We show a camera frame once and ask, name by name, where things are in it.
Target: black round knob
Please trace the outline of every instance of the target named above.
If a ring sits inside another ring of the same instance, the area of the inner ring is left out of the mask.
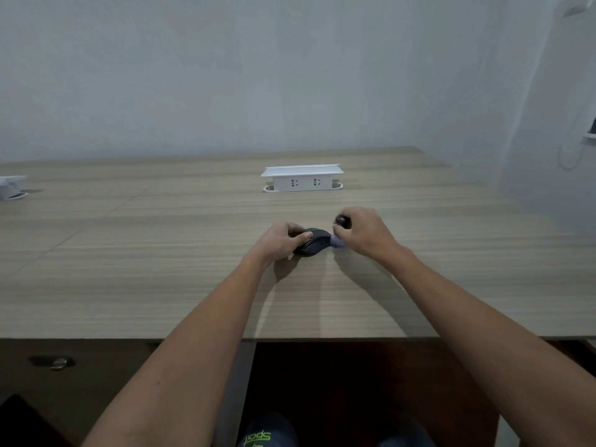
[[[352,220],[343,214],[339,214],[336,217],[336,223],[344,229],[352,229]]]

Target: person's left hand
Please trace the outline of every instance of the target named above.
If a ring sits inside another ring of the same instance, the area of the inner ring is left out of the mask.
[[[302,233],[303,230],[304,227],[295,223],[273,223],[251,248],[251,252],[269,265],[292,254],[294,249],[312,238],[312,232]]]

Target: brown wooden floor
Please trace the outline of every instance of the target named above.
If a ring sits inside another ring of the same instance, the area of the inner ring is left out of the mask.
[[[240,436],[277,411],[301,445],[376,446],[400,415],[418,420],[437,447],[493,446],[498,413],[438,340],[259,343]]]

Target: wooden desk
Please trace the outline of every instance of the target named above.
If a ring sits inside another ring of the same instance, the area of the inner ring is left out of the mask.
[[[340,163],[344,189],[266,194],[266,165]],[[413,148],[0,166],[0,337],[164,338],[277,219],[330,229],[375,207],[443,275],[545,337],[596,336],[596,242]],[[267,271],[245,338],[436,333],[399,285],[346,250]]]

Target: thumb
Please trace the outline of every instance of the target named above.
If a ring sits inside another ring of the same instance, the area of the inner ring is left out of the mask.
[[[296,235],[292,240],[294,240],[294,244],[298,248],[299,246],[309,241],[311,238],[312,232],[303,232],[300,235]]]
[[[339,224],[333,225],[333,233],[336,234],[337,238],[339,238],[340,240],[344,240],[344,241],[346,240],[347,237],[350,236],[348,230],[344,229]]]

